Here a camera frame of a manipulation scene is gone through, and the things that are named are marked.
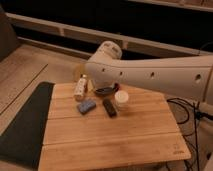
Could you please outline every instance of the gray floor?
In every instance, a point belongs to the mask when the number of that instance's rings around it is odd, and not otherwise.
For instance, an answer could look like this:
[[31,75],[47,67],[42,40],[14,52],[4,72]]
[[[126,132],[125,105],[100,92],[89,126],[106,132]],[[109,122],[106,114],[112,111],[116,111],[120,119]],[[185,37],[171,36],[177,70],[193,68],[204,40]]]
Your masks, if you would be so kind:
[[[77,66],[84,64],[86,61],[80,58],[71,57],[29,45],[22,45],[17,51],[0,63],[0,134],[6,129],[15,114],[24,104],[26,99],[42,81],[54,83],[66,83],[74,80],[74,72]],[[170,105],[177,120],[182,119],[184,111],[177,106]],[[213,114],[213,107],[201,104],[202,111]],[[193,131],[191,121],[183,126],[183,133]],[[206,154],[213,151],[213,123],[202,120],[198,128],[200,161],[203,169],[207,159]],[[194,143],[194,137],[188,138]],[[182,161],[168,163],[171,170],[184,170]],[[28,171],[11,163],[0,161],[1,171]],[[108,169],[113,171],[166,171],[165,164],[153,164],[146,166],[134,166],[126,168]]]

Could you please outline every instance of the wooden tabletop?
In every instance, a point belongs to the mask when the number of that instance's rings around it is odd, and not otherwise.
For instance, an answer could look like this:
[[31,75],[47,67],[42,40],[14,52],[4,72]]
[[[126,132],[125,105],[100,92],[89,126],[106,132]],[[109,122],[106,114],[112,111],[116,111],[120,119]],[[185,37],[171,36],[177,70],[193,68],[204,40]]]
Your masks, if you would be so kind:
[[130,101],[109,118],[102,98],[82,116],[73,97],[75,83],[54,86],[39,170],[94,170],[189,159],[191,154],[161,93],[121,86]]

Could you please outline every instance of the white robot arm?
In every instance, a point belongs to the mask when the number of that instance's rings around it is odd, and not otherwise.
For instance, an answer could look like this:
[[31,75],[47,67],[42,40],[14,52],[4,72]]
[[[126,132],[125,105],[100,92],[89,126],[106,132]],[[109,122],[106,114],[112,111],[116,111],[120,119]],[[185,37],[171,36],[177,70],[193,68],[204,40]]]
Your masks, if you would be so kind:
[[87,61],[97,88],[123,83],[213,105],[213,56],[132,61],[121,56],[120,47],[106,41]]

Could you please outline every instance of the white cup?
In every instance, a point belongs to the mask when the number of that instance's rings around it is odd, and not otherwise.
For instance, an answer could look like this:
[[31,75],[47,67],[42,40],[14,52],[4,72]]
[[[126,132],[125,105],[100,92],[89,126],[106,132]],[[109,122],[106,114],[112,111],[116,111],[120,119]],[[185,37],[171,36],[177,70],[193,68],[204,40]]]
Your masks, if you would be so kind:
[[115,105],[118,110],[124,110],[129,101],[129,94],[124,90],[115,93]]

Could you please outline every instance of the small bottle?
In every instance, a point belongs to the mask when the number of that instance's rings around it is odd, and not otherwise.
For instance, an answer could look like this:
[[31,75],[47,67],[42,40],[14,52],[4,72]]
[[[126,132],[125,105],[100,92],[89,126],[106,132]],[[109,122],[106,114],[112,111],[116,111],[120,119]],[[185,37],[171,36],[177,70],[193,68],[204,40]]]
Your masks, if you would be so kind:
[[83,75],[79,80],[75,87],[74,97],[77,101],[82,101],[85,97],[85,93],[87,90],[87,76]]

